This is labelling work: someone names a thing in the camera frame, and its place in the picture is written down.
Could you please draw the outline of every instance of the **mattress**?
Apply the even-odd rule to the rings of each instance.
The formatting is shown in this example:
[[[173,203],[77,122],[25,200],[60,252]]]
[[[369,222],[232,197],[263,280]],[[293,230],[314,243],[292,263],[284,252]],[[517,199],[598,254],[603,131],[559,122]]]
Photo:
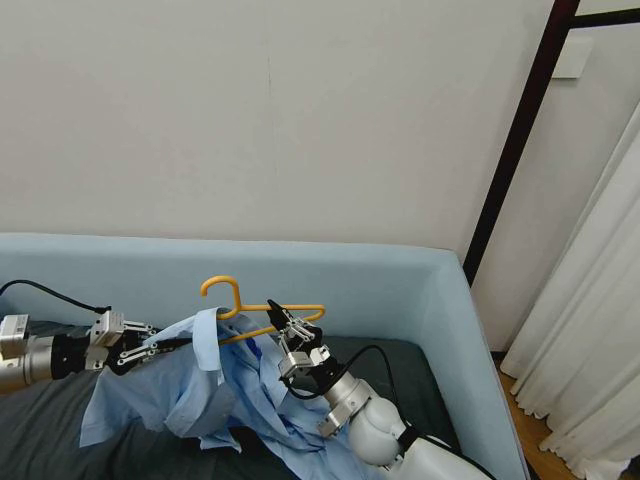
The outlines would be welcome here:
[[[82,335],[86,329],[30,322],[31,332],[39,336]],[[332,354],[342,361],[364,345],[380,345],[390,359],[400,406],[408,420],[422,433],[459,448],[438,385],[417,345],[371,338],[329,336],[325,340]],[[369,382],[381,396],[391,398],[384,363],[375,352],[363,355],[351,372]],[[141,423],[131,424],[102,444],[81,449],[80,425],[96,379],[95,372],[82,372],[0,396],[2,478],[297,478],[248,428],[232,430],[242,453],[231,448],[200,450],[197,439],[181,439],[168,431],[151,432]]]

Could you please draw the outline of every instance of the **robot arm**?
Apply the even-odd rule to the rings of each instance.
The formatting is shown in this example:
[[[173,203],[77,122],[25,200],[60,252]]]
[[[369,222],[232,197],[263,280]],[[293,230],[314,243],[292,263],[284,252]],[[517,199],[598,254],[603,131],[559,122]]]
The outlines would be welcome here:
[[[279,364],[281,380],[298,398],[324,396],[331,408],[318,425],[324,437],[335,434],[349,423],[349,444],[365,463],[383,469],[390,480],[490,480],[493,477],[480,465],[459,455],[444,442],[421,437],[398,411],[396,404],[380,397],[362,379],[354,378],[348,368],[367,349],[379,350],[387,369],[388,359],[380,347],[372,345],[358,352],[346,365],[331,356],[322,343],[322,330],[269,300],[271,323],[279,332],[284,358]],[[318,391],[302,395],[291,387],[297,376],[309,375]],[[393,379],[390,376],[395,397]]]
[[[111,310],[100,315],[83,337],[30,335],[28,321],[28,315],[7,315],[0,323],[0,394],[105,366],[123,375],[156,353],[191,341],[174,339],[145,345],[144,340],[156,330],[126,321],[123,314]]]

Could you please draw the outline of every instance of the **hanger hook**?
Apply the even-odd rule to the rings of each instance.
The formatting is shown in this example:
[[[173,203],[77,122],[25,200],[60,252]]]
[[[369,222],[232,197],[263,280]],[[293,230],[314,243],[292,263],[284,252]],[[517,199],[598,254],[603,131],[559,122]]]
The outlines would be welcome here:
[[[242,301],[240,300],[240,287],[238,287],[238,281],[231,275],[218,275],[205,280],[200,285],[200,295],[207,296],[209,288],[217,283],[228,283],[233,290],[233,309],[230,312],[218,314],[219,320],[227,320],[235,315],[242,309]]]

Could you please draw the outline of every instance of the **clothes hanger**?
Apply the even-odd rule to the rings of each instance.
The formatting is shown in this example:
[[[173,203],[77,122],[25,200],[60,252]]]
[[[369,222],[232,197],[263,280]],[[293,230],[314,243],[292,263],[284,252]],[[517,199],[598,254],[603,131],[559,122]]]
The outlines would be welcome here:
[[[267,310],[271,310],[271,307],[267,304],[264,305],[244,305],[242,300],[240,299],[240,287],[238,286],[238,281],[230,276],[230,275],[218,275],[216,277],[211,277],[208,280],[205,280],[202,285],[200,285],[200,295],[203,297],[207,296],[209,288],[218,284],[218,283],[228,283],[231,285],[231,289],[233,291],[233,309],[229,312],[218,313],[217,320],[228,320],[238,312],[266,312]],[[304,320],[307,322],[314,322],[320,319],[325,312],[324,305],[283,305],[289,311],[292,310],[317,310],[313,315],[309,315],[305,317]],[[258,335],[264,335],[265,333],[275,332],[275,327],[266,327],[260,328],[258,330],[252,330],[251,332],[246,332],[241,335],[235,335],[233,337],[225,338],[224,340],[220,340],[218,342],[220,345],[227,345],[229,343],[239,342],[240,340],[245,340],[247,338],[256,337]]]

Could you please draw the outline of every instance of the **light blue shirt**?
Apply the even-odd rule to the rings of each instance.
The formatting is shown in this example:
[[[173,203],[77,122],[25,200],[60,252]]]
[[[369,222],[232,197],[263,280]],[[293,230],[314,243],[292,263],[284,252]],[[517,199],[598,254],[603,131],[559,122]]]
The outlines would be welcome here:
[[[216,314],[217,309],[203,310],[146,341],[192,337],[190,345],[124,376],[105,369],[85,411],[80,446],[103,442],[139,419],[149,430],[198,437],[203,449],[239,451],[228,427],[247,426],[303,480],[381,478],[353,455],[346,428],[329,439],[318,433],[328,404],[287,392],[279,381],[282,354],[271,337],[218,348],[219,338],[257,326],[244,315],[216,321]]]

